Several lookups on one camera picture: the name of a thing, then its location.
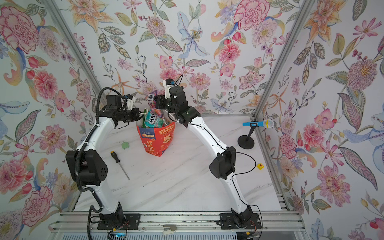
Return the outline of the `teal snack packet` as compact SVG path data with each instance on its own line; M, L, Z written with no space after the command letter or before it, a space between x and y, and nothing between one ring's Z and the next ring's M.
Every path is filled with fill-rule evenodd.
M164 126L164 116L163 112L161 110L155 109L149 109L150 113L147 117L146 124L147 129L149 128L161 128Z

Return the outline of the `red paper gift bag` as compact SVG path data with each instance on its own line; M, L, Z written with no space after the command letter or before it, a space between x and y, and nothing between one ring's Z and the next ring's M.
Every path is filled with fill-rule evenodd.
M136 122L137 131L146 153L161 157L170 146L175 132L176 124L171 124L161 128L142 128L144 121Z

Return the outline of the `magenta striped snack packet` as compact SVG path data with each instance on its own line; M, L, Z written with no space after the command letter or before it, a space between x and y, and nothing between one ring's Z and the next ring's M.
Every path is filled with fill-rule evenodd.
M165 94L164 90L154 90L153 92L149 93L147 99L148 99L148 104L152 110L156 109L155 96L164 95L164 94Z

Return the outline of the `green snack packet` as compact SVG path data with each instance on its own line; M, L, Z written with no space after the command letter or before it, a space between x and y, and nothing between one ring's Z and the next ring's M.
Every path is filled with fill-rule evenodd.
M144 109L144 112L143 112L143 123L142 123L142 128L144 128L144 129L148 128L147 124L146 124L146 120L147 120L147 117L149 116L149 113L150 113L150 111L148 109Z

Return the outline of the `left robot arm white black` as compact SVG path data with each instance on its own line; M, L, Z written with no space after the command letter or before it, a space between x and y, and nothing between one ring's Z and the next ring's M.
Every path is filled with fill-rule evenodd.
M90 192L96 200L99 207L91 206L91 211L99 214L101 220L122 222L124 212L105 181L109 170L98 150L119 123L137 122L142 116L140 110L134 107L136 98L132 95L115 92L114 95L107 95L106 99L104 107L97 107L95 123L85 140L75 150L66 153L66 161L78 190L81 193Z

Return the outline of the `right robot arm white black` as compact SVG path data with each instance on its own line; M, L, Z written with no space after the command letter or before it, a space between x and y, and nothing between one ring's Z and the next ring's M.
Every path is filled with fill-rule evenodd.
M208 127L198 110L188 104L184 89L166 85L165 94L154 97L156 108L173 114L177 122L194 133L211 154L209 169L219 179L232 203L231 212L235 224L244 229L253 216L252 207L246 202L236 178L237 151L223 143Z

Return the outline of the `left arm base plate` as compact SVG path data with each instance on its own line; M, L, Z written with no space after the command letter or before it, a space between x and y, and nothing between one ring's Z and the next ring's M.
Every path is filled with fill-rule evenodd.
M120 227L120 230L138 230L141 214L103 215L100 214L98 230L112 230Z

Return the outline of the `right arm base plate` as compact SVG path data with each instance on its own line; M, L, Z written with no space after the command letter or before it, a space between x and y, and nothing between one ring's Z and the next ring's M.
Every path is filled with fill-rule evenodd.
M252 214L250 218L246 217L241 220L235 214L221 213L219 214L219 225L222 230L261 230L261 220L259 214Z

